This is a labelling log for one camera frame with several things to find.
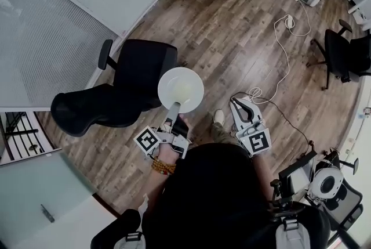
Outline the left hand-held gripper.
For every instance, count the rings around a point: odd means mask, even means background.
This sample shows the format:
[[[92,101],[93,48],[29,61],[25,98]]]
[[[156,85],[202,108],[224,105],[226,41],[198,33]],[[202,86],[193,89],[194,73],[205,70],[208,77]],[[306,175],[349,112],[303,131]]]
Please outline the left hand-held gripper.
[[[154,159],[154,155],[159,152],[159,146],[167,144],[181,159],[186,157],[191,142],[188,139],[188,125],[178,116],[180,107],[179,102],[174,102],[163,124],[158,128],[146,126],[134,137],[135,144],[145,156]]]

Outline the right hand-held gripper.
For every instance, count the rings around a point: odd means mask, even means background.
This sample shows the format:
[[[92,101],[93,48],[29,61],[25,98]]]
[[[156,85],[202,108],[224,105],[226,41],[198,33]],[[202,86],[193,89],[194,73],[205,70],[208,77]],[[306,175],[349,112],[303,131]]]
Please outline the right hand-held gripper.
[[[270,132],[257,105],[248,99],[233,97],[230,100],[230,109],[238,130],[236,138],[248,155],[253,157],[269,151],[272,146]]]

